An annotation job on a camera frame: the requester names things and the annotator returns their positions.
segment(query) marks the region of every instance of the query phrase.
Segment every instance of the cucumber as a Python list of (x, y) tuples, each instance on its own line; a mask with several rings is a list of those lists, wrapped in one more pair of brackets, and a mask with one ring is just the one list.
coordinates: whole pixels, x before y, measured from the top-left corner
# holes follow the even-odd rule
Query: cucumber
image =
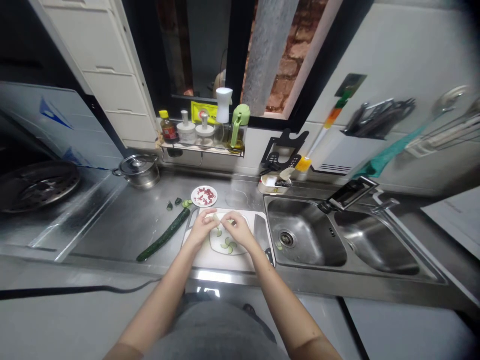
[(180, 229), (183, 225), (185, 220), (187, 220), (190, 216), (190, 209), (185, 208), (183, 211), (178, 215), (174, 222), (171, 223), (170, 227), (163, 233), (160, 238), (155, 241), (152, 245), (148, 247), (144, 252), (142, 252), (136, 260), (139, 263), (146, 261), (149, 257), (155, 254), (158, 250), (160, 250), (168, 241), (172, 238), (172, 236)]

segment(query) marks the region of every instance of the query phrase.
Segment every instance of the double sink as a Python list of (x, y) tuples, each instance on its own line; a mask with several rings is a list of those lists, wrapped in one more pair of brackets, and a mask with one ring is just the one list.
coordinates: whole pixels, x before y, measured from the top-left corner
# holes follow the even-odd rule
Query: double sink
[(372, 206), (325, 214), (314, 201), (273, 196), (264, 201), (279, 265), (446, 283), (408, 235)]

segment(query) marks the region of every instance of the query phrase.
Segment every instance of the yellow label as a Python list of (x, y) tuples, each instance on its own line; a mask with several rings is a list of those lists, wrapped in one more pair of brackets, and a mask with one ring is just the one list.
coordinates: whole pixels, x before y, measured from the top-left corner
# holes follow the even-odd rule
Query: yellow label
[(217, 105), (203, 104), (200, 102), (191, 102), (191, 122), (192, 123), (201, 123), (202, 119), (200, 118), (200, 112), (206, 111), (210, 117), (208, 118), (208, 123), (215, 125), (217, 124), (217, 111), (219, 107)]

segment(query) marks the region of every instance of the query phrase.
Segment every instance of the person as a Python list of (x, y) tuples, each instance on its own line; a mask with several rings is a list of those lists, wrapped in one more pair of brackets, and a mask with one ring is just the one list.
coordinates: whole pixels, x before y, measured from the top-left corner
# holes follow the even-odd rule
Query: person
[[(218, 218), (200, 213), (170, 269), (126, 327), (104, 360), (288, 359), (275, 336), (255, 315), (217, 301), (190, 303), (177, 315), (195, 256)], [(245, 218), (232, 211), (221, 221), (251, 256), (261, 289), (290, 359), (341, 360), (300, 300), (284, 283), (252, 235)]]

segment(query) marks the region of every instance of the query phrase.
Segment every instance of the green towel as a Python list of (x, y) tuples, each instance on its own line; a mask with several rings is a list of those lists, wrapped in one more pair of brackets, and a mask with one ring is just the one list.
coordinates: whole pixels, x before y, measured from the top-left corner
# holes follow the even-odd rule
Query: green towel
[(416, 131), (401, 138), (396, 143), (383, 150), (372, 160), (370, 160), (364, 167), (362, 167), (361, 170), (357, 172), (353, 178), (356, 179), (361, 176), (379, 178), (380, 175), (382, 175), (385, 167), (389, 164), (389, 162), (391, 162), (394, 157), (400, 154), (413, 139), (419, 136), (427, 128), (427, 126), (428, 125), (424, 125), (418, 128)]

